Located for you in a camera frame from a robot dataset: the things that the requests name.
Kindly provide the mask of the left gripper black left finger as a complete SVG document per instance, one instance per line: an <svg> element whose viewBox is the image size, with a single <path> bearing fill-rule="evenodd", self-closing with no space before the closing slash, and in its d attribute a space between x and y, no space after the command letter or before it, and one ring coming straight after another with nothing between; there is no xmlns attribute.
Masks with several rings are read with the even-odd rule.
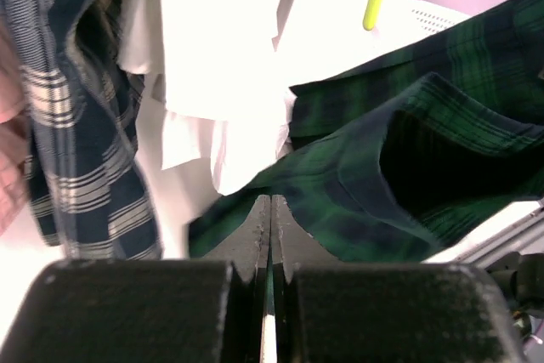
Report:
<svg viewBox="0 0 544 363"><path fill-rule="evenodd" d="M197 260L48 265L25 295L2 361L260 361L270 210L270 198L260 196Z"/></svg>

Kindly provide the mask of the white plastic basket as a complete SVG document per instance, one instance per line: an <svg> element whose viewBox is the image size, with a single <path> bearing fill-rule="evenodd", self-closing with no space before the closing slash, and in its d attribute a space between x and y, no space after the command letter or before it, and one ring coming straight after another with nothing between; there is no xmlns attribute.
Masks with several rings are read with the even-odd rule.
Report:
<svg viewBox="0 0 544 363"><path fill-rule="evenodd" d="M414 6L411 12L427 36L447 30L470 18L467 14L448 8L436 8L434 5L430 9L425 9L422 5Z"/></svg>

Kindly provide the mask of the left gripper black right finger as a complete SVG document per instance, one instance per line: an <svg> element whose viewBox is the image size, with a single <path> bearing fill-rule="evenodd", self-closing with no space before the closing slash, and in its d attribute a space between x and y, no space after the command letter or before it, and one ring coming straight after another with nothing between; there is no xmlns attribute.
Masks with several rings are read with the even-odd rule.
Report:
<svg viewBox="0 0 544 363"><path fill-rule="evenodd" d="M271 200L280 362L524 362L499 286L470 264L333 257Z"/></svg>

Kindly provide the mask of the dark green plaid skirt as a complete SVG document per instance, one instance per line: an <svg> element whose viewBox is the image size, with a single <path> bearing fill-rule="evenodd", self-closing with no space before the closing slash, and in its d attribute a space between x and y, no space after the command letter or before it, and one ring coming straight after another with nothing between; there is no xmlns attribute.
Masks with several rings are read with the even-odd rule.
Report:
<svg viewBox="0 0 544 363"><path fill-rule="evenodd" d="M348 262L422 261L543 196L543 0L507 0L293 92L292 152L190 224L192 257L261 195L284 196Z"/></svg>

